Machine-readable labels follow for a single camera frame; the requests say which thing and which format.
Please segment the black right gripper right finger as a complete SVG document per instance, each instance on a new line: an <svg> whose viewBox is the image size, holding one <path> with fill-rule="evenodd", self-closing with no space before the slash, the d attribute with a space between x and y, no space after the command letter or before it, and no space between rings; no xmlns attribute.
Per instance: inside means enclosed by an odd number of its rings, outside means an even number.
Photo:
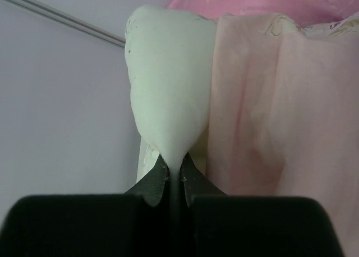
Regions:
<svg viewBox="0 0 359 257"><path fill-rule="evenodd" d="M324 208L309 198L228 196L189 155L180 169L184 256L343 256Z"/></svg>

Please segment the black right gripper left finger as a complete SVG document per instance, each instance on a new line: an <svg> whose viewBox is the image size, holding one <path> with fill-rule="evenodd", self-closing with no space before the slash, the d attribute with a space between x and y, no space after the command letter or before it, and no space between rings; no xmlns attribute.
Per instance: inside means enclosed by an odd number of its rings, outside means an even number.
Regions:
<svg viewBox="0 0 359 257"><path fill-rule="evenodd" d="M29 195L7 213L2 256L170 256L162 158L123 194Z"/></svg>

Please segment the purple Elsa pillowcase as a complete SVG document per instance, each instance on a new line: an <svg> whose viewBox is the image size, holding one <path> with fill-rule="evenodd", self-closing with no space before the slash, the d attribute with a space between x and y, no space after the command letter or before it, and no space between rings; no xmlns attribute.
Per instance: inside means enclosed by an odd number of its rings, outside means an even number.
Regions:
<svg viewBox="0 0 359 257"><path fill-rule="evenodd" d="M210 181L231 195L358 191L358 15L301 28L224 15L212 70Z"/></svg>

